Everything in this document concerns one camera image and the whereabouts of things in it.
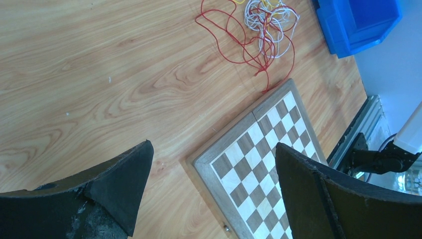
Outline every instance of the red wire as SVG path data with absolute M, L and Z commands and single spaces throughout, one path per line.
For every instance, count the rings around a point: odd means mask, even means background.
M 227 1 L 230 1 L 230 2 L 232 2 L 233 4 L 234 4 L 234 9 L 233 9 L 233 11 L 229 14 L 229 13 L 227 13 L 227 12 L 225 12 L 225 11 L 222 11 L 222 10 L 219 10 L 219 9 L 209 9 L 209 10 L 206 10 L 206 11 L 204 11 L 204 1 L 205 0 L 202 0 L 201 1 L 201 14 L 199 14 L 197 17 L 195 17 L 195 22 L 198 24 L 198 25 L 200 25 L 200 26 L 202 26 L 203 28 L 205 28 L 213 37 L 214 37 L 214 39 L 215 39 L 215 42 L 216 42 L 216 44 L 217 44 L 217 49 L 218 49 L 218 51 L 220 52 L 220 54 L 223 56 L 223 58 L 226 60 L 226 61 L 228 61 L 228 62 L 230 62 L 230 63 L 233 63 L 233 64 L 248 64 L 248 65 L 250 65 L 250 66 L 252 66 L 252 67 L 254 67 L 254 68 L 256 68 L 256 69 L 258 69 L 258 71 L 255 73 L 255 75 L 254 76 L 256 76 L 256 75 L 258 75 L 260 72 L 262 72 L 262 71 L 264 71 L 265 72 L 265 74 L 267 75 L 267 87 L 265 88 L 265 90 L 263 90 L 262 91 L 262 93 L 263 94 L 265 94 L 266 92 L 268 92 L 268 91 L 270 91 L 270 90 L 272 90 L 273 88 L 275 88 L 275 87 L 277 87 L 277 86 L 279 86 L 280 84 L 282 84 L 283 82 L 285 82 L 285 80 L 289 77 L 289 75 L 290 75 L 290 73 L 292 72 L 292 70 L 293 70 L 293 67 L 294 67 L 294 65 L 295 65 L 295 55 L 296 55 L 296 52 L 295 52 L 295 46 L 293 45 L 293 42 L 292 42 L 292 40 L 288 37 L 288 36 L 286 36 L 285 35 L 285 37 L 287 37 L 287 39 L 290 41 L 290 43 L 292 44 L 292 48 L 293 48 L 293 64 L 292 64 L 292 67 L 290 68 L 290 71 L 288 72 L 288 74 L 287 74 L 287 76 L 283 79 L 283 80 L 281 80 L 281 81 L 279 81 L 278 83 L 276 83 L 274 86 L 272 86 L 271 88 L 269 88 L 270 87 L 270 77 L 269 77 L 269 75 L 268 75 L 268 71 L 267 71 L 267 69 L 270 67 L 270 65 L 274 62 L 274 57 L 272 57 L 272 58 L 270 58 L 270 59 L 268 59 L 268 57 L 267 56 L 272 56 L 273 54 L 275 54 L 275 49 L 276 49 L 276 46 L 275 46 L 275 44 L 274 44 L 274 42 L 269 38 L 269 37 L 267 37 L 265 34 L 264 34 L 264 36 L 263 37 L 260 37 L 259 36 L 259 33 L 257 34 L 257 36 L 254 36 L 254 37 L 252 37 L 248 42 L 246 41 L 246 31 L 245 31 L 245 29 L 243 28 L 243 26 L 242 26 L 242 24 L 235 18 L 235 17 L 233 17 L 233 14 L 234 14 L 234 12 L 236 11 L 236 9 L 237 9 L 237 4 L 234 2 L 234 1 L 232 1 L 232 0 L 227 0 Z M 291 9 L 291 10 L 293 10 L 293 11 L 295 11 L 293 8 L 291 8 L 291 7 L 289 7 L 289 6 L 279 6 L 279 7 L 277 7 L 277 8 L 275 8 L 274 10 L 276 10 L 276 9 L 278 9 L 278 8 L 289 8 L 289 9 Z M 265 12 L 266 13 L 266 17 L 265 17 L 265 21 L 264 22 L 261 22 L 261 24 L 263 24 L 263 29 L 267 29 L 267 27 L 271 27 L 271 28 L 273 28 L 273 29 L 275 29 L 275 30 L 278 30 L 278 31 L 281 31 L 281 29 L 278 29 L 274 24 L 272 24 L 271 23 L 271 20 L 269 19 L 269 15 L 271 15 L 271 13 L 270 12 L 267 12 L 267 11 L 265 11 L 265 10 L 263 10 L 263 9 L 261 9 L 261 8 L 254 8 L 254 9 L 251 9 L 250 10 L 250 12 L 251 11 L 253 11 L 253 10 L 257 10 L 257 11 L 263 11 L 263 12 Z M 214 12 L 214 11 L 216 11 L 216 12 L 220 12 L 220 13 L 223 13 L 223 14 L 225 14 L 225 15 L 227 15 L 228 16 L 228 18 L 227 18 L 227 22 L 226 22 L 226 24 L 225 24 L 225 27 L 221 27 L 221 26 L 219 26 L 217 23 L 215 23 L 214 21 L 212 21 L 212 20 L 210 20 L 209 18 L 207 18 L 206 16 L 205 16 L 205 14 L 207 14 L 207 13 L 209 13 L 209 12 Z M 212 23 L 214 26 L 216 26 L 217 28 L 219 28 L 219 29 L 221 29 L 221 30 L 223 30 L 223 31 L 225 31 L 226 32 L 226 34 L 227 35 L 229 35 L 230 36 L 230 38 L 234 41 L 234 42 L 236 42 L 240 47 L 242 47 L 243 48 L 243 50 L 242 50 L 242 57 L 243 57 L 243 61 L 240 61 L 240 62 L 237 62 L 237 61 L 232 61 L 232 60 L 230 60 L 229 58 L 227 58 L 226 56 L 225 56 L 225 54 L 222 52 L 222 50 L 221 50 L 221 48 L 220 48 L 220 45 L 219 45 L 219 42 L 218 42 L 218 39 L 217 39 L 217 37 L 216 37 L 216 35 L 209 29 L 209 28 L 207 28 L 206 26 L 204 26 L 203 24 L 201 24 L 201 23 L 199 23 L 198 22 L 198 19 L 200 18 L 200 17 L 203 17 L 203 18 L 205 18 L 208 22 L 210 22 L 210 23 Z M 242 29 L 242 31 L 243 31 L 243 43 L 242 43 L 242 41 L 241 40 L 239 40 L 239 39 L 237 39 L 229 30 L 228 30 L 228 24 L 229 24 L 229 22 L 230 22 L 230 19 L 233 19 L 239 26 L 240 26 L 240 28 Z M 286 31 L 289 31 L 289 30 L 291 30 L 293 28 L 293 26 L 292 27 L 290 27 L 289 29 L 287 29 L 287 30 L 283 30 L 283 32 L 286 32 Z M 262 49 L 260 50 L 260 52 L 258 52 L 257 53 L 257 55 L 256 56 L 252 56 L 252 54 L 248 51 L 248 50 L 246 50 L 246 47 L 248 46 L 248 45 L 250 45 L 250 44 L 253 44 L 254 42 L 255 42 L 255 40 L 257 40 L 257 39 L 259 39 L 259 40 L 262 40 Z M 260 59 L 260 57 L 262 57 L 263 58 L 263 61 L 264 61 L 264 64 L 262 64 L 262 62 L 261 62 L 261 59 Z

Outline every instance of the black bracket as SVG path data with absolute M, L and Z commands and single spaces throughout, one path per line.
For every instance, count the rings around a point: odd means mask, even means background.
M 368 150 L 365 136 L 359 133 L 337 169 L 351 176 L 356 172 L 400 173 L 407 171 L 419 156 L 420 153 L 411 154 L 392 141 L 379 152 Z

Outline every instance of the black cable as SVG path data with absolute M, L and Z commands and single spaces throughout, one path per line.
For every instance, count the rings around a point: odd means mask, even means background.
M 380 148 L 378 149 L 378 152 L 381 152 L 384 148 L 385 148 L 385 146 L 387 145 L 387 143 L 388 142 L 390 142 L 393 138 L 394 138 L 394 136 L 396 136 L 397 135 L 397 133 L 394 133 L 394 134 L 392 134 L 392 135 L 390 135 L 390 137 L 388 137 L 382 144 L 381 144 L 381 146 L 380 146 Z M 365 183 L 367 183 L 367 182 L 369 182 L 369 180 L 371 179 L 371 177 L 372 177 L 372 173 L 369 173 L 369 175 L 368 175 L 368 178 L 365 180 Z

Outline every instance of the tangled wires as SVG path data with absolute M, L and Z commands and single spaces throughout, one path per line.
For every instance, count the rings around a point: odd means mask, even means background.
M 299 16 L 295 10 L 285 5 L 281 0 L 274 5 L 267 0 L 250 0 L 245 9 L 246 26 L 251 30 L 258 31 L 261 36 L 259 40 L 261 52 L 265 54 L 262 51 L 263 41 L 274 43 L 277 46 L 273 55 L 266 55 L 268 58 L 279 58 L 289 50 L 298 20 Z M 285 37 L 289 43 L 284 50 L 280 50 Z
M 248 28 L 256 31 L 257 34 L 252 37 L 247 37 L 246 31 L 242 24 L 235 17 L 233 17 L 233 14 L 237 9 L 236 2 L 233 0 L 227 0 L 234 5 L 233 11 L 228 13 L 219 9 L 204 10 L 204 1 L 205 0 L 202 0 L 201 2 L 201 14 L 195 18 L 195 22 L 205 28 L 214 37 L 218 51 L 225 60 L 234 64 L 248 64 L 256 68 L 257 72 L 255 73 L 255 76 L 260 72 L 265 72 L 267 75 L 267 87 L 262 93 L 266 93 L 272 88 L 277 87 L 288 78 L 295 64 L 295 47 L 291 41 L 291 38 L 299 20 L 299 16 L 296 14 L 293 8 L 283 4 L 281 0 L 275 5 L 271 4 L 268 0 L 250 0 L 246 5 L 244 22 Z M 227 17 L 225 25 L 219 25 L 209 19 L 207 15 L 211 12 L 221 13 L 224 17 Z M 223 30 L 234 41 L 235 44 L 242 48 L 243 61 L 231 60 L 222 52 L 216 35 L 208 27 L 199 22 L 199 18 L 201 17 L 203 17 L 206 21 L 218 29 Z M 229 23 L 236 24 L 241 28 L 243 33 L 241 37 L 236 37 L 232 32 L 229 31 Z M 291 31 L 290 37 L 286 35 L 286 32 L 288 31 Z M 282 43 L 283 39 L 285 38 L 289 41 L 289 43 L 283 50 Z M 256 44 L 256 42 L 258 42 L 257 45 L 259 47 L 259 51 L 257 53 L 251 53 L 249 46 Z M 290 46 L 292 46 L 293 49 L 292 67 L 283 80 L 270 88 L 270 80 L 267 69 L 273 63 L 274 59 L 284 55 Z

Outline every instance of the dark square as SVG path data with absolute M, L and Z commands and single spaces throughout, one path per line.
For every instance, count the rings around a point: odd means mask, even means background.
M 212 166 L 220 178 L 223 178 L 233 168 L 225 153 L 212 163 Z
M 281 101 L 278 105 L 276 105 L 276 109 L 280 115 L 280 118 L 283 118 L 289 112 L 284 101 Z
M 264 219 L 265 225 L 271 231 L 274 226 L 278 223 L 278 218 L 274 210 L 271 210 L 270 214 Z
M 254 233 L 254 232 L 256 232 L 256 230 L 258 229 L 258 227 L 262 223 L 261 215 L 259 215 L 259 212 L 255 209 L 255 211 L 248 218 L 248 220 L 246 220 L 246 222 L 248 223 L 249 227 L 251 228 L 252 233 Z
M 287 230 L 287 228 L 289 227 L 289 221 L 287 220 L 287 213 L 284 213 L 281 216 L 280 223 L 281 223 L 281 226 L 283 227 L 283 229 Z
M 274 147 L 271 152 L 273 153 L 274 158 L 276 157 L 277 146 Z
M 274 187 L 270 193 L 267 195 L 268 202 L 272 207 L 274 207 L 277 202 L 281 199 L 280 192 L 276 187 Z
M 313 160 L 315 160 L 315 161 L 317 161 L 317 162 L 318 162 L 318 156 L 317 156 L 317 153 L 314 153 L 314 154 L 312 155 L 311 159 L 313 159 Z
M 242 150 L 243 155 L 246 155 L 252 148 L 253 148 L 253 142 L 250 138 L 250 135 L 248 133 L 244 134 L 238 141 L 237 144 L 240 147 L 240 150 Z
M 255 205 L 256 207 L 258 207 L 265 198 L 264 191 L 262 191 L 262 188 L 259 185 L 252 191 L 249 196 L 253 202 L 253 205 Z
M 270 146 L 268 145 L 268 142 L 267 142 L 267 139 L 266 138 L 261 139 L 261 141 L 259 141 L 256 144 L 255 147 L 256 147 L 256 150 L 259 153 L 259 156 L 261 156 L 261 158 L 264 158 L 267 155 L 267 153 L 269 151 L 271 151 Z
M 306 147 L 306 145 L 311 141 L 306 130 L 302 133 L 300 138 L 304 147 Z
M 232 193 L 230 193 L 231 198 L 233 199 L 236 206 L 239 207 L 245 199 L 248 197 L 248 192 L 246 191 L 243 184 L 239 184 Z
M 253 174 L 255 174 L 256 180 L 258 180 L 258 183 L 262 181 L 262 179 L 265 178 L 268 174 L 268 170 L 265 167 L 265 164 L 263 161 L 259 162 L 258 165 L 252 170 Z
M 259 122 L 258 122 L 259 127 L 262 130 L 262 133 L 265 135 L 267 135 L 271 129 L 273 128 L 273 126 L 271 125 L 270 119 L 268 118 L 268 116 L 264 116 L 264 118 L 262 118 Z
M 243 157 L 243 159 L 236 164 L 234 170 L 236 171 L 236 174 L 239 176 L 240 180 L 245 179 L 246 176 L 248 176 L 248 174 L 252 171 L 245 157 Z
M 283 122 L 278 122 L 278 124 L 274 127 L 274 131 L 278 140 L 280 141 L 286 135 L 286 129 L 284 128 Z
M 296 140 L 299 138 L 298 131 L 296 130 L 296 127 L 292 127 L 289 132 L 287 132 L 287 135 L 289 136 L 290 142 L 295 143 Z
M 271 169 L 270 176 L 271 176 L 271 179 L 273 180 L 274 183 L 280 183 L 279 180 L 278 180 L 278 174 L 277 174 L 276 167 Z
M 293 107 L 289 113 L 290 117 L 292 117 L 293 123 L 296 123 L 301 118 L 301 114 L 299 113 L 299 110 L 296 106 Z

